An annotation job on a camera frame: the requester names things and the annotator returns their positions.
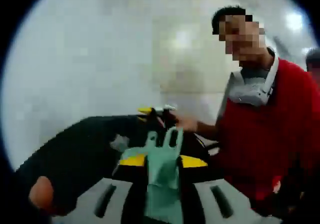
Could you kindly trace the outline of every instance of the face mask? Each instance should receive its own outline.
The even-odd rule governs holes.
[[[279,66],[278,56],[274,57],[270,70],[242,68],[241,71],[232,72],[228,83],[229,89],[227,87],[230,100],[257,107],[266,105],[273,92]]]

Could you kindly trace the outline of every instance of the sleeve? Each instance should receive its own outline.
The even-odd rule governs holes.
[[[320,163],[320,91],[316,82],[306,73],[304,81],[305,121],[302,126],[300,163],[308,182]]]

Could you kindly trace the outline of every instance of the hand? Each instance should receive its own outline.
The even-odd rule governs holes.
[[[177,115],[174,111],[170,112],[176,120],[176,126],[182,127],[186,132],[197,132],[198,131],[198,121],[191,117],[185,117]]]

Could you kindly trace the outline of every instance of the red sweater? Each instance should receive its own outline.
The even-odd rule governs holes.
[[[276,86],[266,106],[227,101],[220,122],[217,161],[225,179],[249,198],[262,200],[300,155],[306,174],[320,159],[320,92],[309,73],[279,59]]]

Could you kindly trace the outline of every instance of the respirator mask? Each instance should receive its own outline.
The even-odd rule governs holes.
[[[231,101],[257,107],[267,104],[275,87],[279,66],[278,56],[270,48],[268,51],[275,59],[270,70],[243,67],[240,71],[231,73],[225,92]]]

